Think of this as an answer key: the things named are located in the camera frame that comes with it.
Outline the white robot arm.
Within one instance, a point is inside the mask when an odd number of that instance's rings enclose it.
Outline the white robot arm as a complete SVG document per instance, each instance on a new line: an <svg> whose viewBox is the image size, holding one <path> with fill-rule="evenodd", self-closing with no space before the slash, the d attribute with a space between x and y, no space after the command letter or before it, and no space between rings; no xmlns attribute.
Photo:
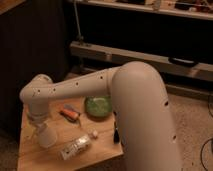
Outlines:
<svg viewBox="0 0 213 171"><path fill-rule="evenodd" d="M134 61L54 83L35 76L20 91L29 122L44 148L57 141L45 120L53 100L110 96L128 171L182 171L180 147L165 84L151 65Z"/></svg>

